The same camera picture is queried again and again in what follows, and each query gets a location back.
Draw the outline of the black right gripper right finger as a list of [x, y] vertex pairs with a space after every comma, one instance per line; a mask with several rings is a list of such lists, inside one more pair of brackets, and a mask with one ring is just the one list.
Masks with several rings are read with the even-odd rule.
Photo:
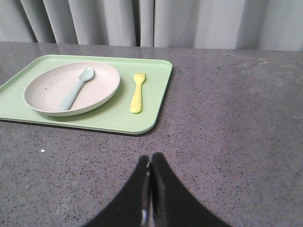
[[205, 208], [182, 184], [165, 156], [153, 154], [152, 207], [156, 227], [228, 227]]

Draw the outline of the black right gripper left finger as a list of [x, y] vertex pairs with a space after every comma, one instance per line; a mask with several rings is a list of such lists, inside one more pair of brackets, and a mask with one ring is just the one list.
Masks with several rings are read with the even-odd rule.
[[116, 197], [86, 227], [147, 227], [150, 215], [150, 160], [141, 156]]

